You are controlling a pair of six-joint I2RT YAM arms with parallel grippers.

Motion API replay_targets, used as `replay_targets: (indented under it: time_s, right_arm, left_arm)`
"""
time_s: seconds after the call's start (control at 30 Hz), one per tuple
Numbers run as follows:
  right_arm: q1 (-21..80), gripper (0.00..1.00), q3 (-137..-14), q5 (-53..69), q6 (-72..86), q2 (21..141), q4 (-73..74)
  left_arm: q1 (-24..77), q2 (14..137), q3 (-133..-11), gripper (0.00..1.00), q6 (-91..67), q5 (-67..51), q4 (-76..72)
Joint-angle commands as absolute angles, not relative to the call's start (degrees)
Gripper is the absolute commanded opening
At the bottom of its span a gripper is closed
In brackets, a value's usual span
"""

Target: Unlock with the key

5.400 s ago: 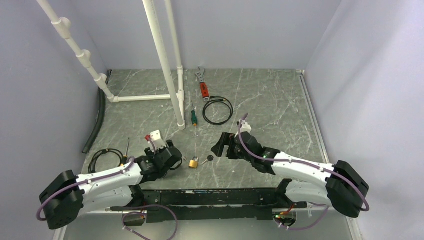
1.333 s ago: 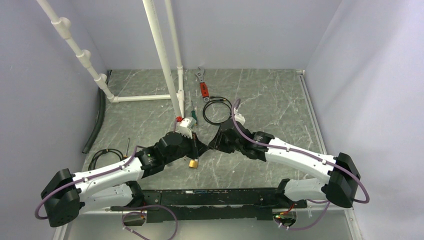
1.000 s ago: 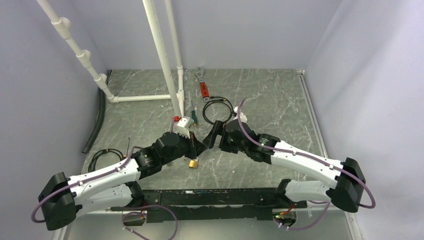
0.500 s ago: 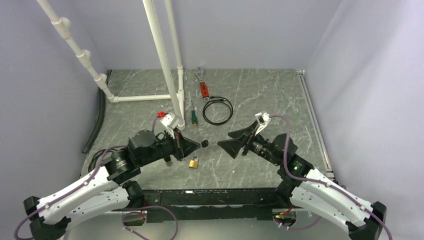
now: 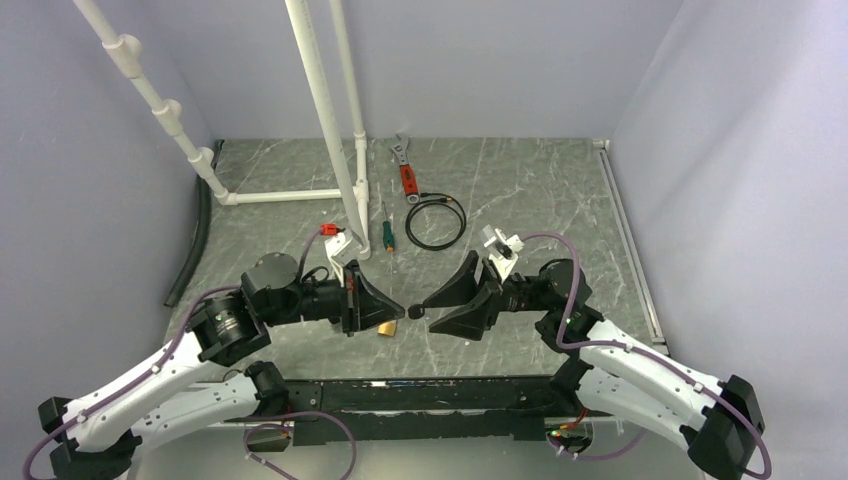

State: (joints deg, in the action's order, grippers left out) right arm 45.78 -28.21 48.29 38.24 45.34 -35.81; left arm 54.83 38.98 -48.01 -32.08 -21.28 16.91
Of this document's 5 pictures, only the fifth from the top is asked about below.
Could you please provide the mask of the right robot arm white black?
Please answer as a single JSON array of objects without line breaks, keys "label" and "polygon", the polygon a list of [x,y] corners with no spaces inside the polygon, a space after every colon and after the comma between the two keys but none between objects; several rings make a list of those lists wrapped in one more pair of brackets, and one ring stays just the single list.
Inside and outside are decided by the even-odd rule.
[{"label": "right robot arm white black", "polygon": [[551,376],[557,411],[608,413],[660,435],[714,479],[740,479],[758,450],[765,423],[752,385],[699,373],[638,341],[587,305],[586,281],[570,290],[573,262],[555,259],[535,275],[501,276],[496,264],[471,252],[449,280],[410,309],[447,314],[429,330],[480,340],[505,312],[540,312],[534,328],[551,350],[566,355]]}]

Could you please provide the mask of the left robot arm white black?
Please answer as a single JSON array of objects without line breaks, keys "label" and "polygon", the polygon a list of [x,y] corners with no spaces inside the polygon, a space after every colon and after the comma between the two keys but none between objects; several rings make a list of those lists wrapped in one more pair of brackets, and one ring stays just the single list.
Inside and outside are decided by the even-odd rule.
[{"label": "left robot arm white black", "polygon": [[266,254],[238,286],[203,293],[174,338],[119,378],[76,399],[44,401],[41,447],[49,450],[58,479],[115,479],[144,453],[210,424],[289,413],[289,390],[270,362],[192,390],[267,347],[272,327],[327,320],[352,335],[404,314],[367,281],[357,261],[317,280],[305,277],[292,256]]}]

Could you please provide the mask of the black head key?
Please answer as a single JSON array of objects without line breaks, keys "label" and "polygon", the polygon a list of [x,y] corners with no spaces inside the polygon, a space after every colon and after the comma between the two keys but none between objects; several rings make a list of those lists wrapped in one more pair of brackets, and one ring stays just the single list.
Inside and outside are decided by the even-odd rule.
[{"label": "black head key", "polygon": [[407,317],[411,320],[423,319],[426,316],[426,307],[422,304],[413,304],[407,308]]}]

